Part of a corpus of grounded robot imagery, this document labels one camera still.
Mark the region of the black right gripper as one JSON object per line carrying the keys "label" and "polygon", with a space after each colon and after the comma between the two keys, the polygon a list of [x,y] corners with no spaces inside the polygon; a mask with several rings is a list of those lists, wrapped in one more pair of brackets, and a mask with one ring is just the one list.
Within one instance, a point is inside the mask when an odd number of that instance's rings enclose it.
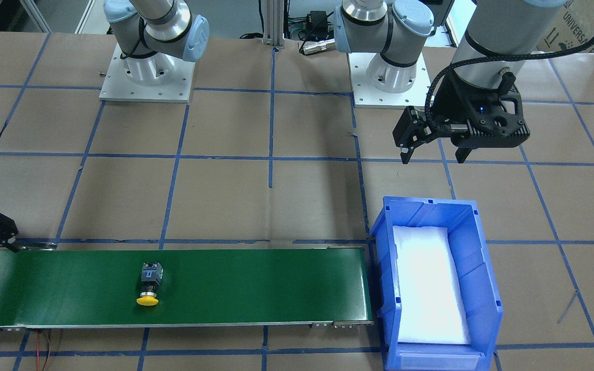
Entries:
{"label": "black right gripper", "polygon": [[507,71],[496,89],[482,89],[448,72],[427,124],[452,142],[521,142],[522,101],[515,82],[514,73]]}

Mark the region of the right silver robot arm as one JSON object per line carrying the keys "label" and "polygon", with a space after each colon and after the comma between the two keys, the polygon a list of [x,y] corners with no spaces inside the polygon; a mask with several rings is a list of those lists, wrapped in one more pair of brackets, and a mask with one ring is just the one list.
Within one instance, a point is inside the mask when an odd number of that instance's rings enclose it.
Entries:
{"label": "right silver robot arm", "polygon": [[[434,16],[430,8],[419,1],[344,1],[334,10],[335,46],[343,53],[361,52],[361,45],[352,47],[351,38],[358,38],[371,46],[374,61],[387,68],[411,71],[424,40],[434,31]],[[175,82],[175,61],[184,65],[194,64],[204,54],[209,38],[207,19],[192,14],[184,1],[106,1],[105,15],[117,39],[125,44],[119,60],[155,65],[168,63],[170,81]],[[530,55],[498,54],[465,36],[467,45],[460,45],[457,52],[478,53],[476,58],[466,57],[452,62],[432,80],[424,101],[423,110],[412,106],[405,109],[394,129],[395,143],[402,153],[403,163],[408,163],[415,148],[436,137],[457,133],[452,115],[435,113],[432,96],[441,80],[456,83],[461,76],[456,69],[469,65],[501,63],[498,71],[501,80],[486,87],[495,96],[502,96],[514,86],[517,68],[512,63],[522,63]],[[15,222],[0,213],[0,246],[14,252],[26,250],[17,243],[18,228]]]}

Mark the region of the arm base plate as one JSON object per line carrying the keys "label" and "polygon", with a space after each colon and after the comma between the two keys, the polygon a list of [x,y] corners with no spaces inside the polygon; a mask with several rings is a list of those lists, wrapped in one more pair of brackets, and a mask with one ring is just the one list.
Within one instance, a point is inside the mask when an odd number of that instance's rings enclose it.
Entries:
{"label": "arm base plate", "polygon": [[424,57],[415,65],[398,68],[375,53],[348,54],[354,105],[360,108],[422,108],[431,80]]}
{"label": "arm base plate", "polygon": [[187,104],[192,91],[195,63],[165,54],[146,59],[122,59],[114,49],[99,98],[119,103]]}

